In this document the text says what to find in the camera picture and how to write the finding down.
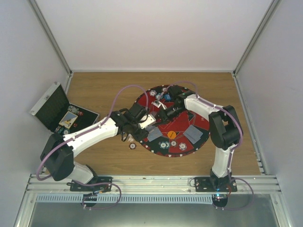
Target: white backdrop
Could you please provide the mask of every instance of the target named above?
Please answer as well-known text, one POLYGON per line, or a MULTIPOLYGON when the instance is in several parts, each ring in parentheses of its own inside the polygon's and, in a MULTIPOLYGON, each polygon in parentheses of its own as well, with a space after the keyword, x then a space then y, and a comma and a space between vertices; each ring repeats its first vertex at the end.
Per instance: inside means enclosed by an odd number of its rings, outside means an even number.
POLYGON ((0 27, 0 226, 12 227, 49 136, 28 111, 67 73, 27 1, 1 1, 0 27))
POLYGON ((271 0, 37 0, 72 70, 233 70, 271 0))
POLYGON ((303 1, 283 0, 239 72, 269 174, 303 223, 303 1))

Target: wood grain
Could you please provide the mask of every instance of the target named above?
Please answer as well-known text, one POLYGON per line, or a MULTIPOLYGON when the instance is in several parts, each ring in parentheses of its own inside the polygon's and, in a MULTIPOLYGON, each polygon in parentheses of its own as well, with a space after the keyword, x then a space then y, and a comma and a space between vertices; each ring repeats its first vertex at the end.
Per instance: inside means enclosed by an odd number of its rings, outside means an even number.
MULTIPOLYGON (((100 113, 108 114, 117 92, 126 85, 137 84, 149 89, 179 80, 189 80, 198 85, 199 95, 218 104, 235 107, 244 131, 243 145, 234 153, 234 175, 260 174, 256 155, 250 139, 243 109, 230 73, 170 73, 170 72, 94 72, 75 73, 68 98, 71 103, 100 113)), ((191 85, 180 84, 193 89, 191 85)), ((114 110, 130 108, 142 93, 138 88, 122 92, 114 110)), ((107 175, 208 175, 214 163, 214 145, 209 139, 197 152, 184 157, 161 157, 139 143, 134 150, 120 136, 109 138, 88 148, 76 157, 81 164, 90 165, 97 174, 107 175)))

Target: circular game board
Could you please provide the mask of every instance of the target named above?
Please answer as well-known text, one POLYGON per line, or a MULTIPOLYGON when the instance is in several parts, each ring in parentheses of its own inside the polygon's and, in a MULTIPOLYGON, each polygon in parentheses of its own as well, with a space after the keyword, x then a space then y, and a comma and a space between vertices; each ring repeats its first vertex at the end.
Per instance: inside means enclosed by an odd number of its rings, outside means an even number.
MULTIPOLYGON (((153 87, 147 91, 148 107, 150 114, 155 116, 160 108, 152 104, 166 90, 168 85, 153 87)), ((188 91, 185 87, 180 87, 182 91, 188 91)), ((168 93, 164 93, 160 100, 166 107, 174 105, 168 93)), ((146 105, 146 96, 140 95, 136 102, 142 106, 146 105)), ((209 137, 209 122, 200 115, 192 111, 184 111, 173 122, 150 126, 147 128, 149 136, 140 144, 150 152, 166 156, 181 157, 197 151, 203 146, 209 137)))

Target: orange disc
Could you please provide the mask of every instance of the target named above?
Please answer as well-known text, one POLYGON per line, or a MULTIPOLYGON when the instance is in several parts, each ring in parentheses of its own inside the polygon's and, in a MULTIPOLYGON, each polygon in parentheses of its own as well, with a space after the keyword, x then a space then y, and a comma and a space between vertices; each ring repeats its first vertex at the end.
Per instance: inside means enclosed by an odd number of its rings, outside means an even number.
POLYGON ((175 137, 177 136, 177 134, 174 132, 174 131, 169 131, 167 133, 167 137, 170 138, 170 139, 174 139, 175 137))

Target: gray floor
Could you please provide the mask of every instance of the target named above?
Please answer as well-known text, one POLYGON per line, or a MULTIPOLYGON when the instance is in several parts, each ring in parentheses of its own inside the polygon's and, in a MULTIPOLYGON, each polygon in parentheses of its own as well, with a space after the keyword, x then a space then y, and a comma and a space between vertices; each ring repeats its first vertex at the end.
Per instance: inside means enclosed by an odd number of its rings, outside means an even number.
MULTIPOLYGON (((233 195, 227 207, 243 206, 250 198, 233 195)), ((250 208, 241 211, 221 211, 204 204, 118 204, 108 210, 89 211, 77 203, 38 203, 30 226, 275 227, 278 224, 270 197, 258 195, 250 208)))

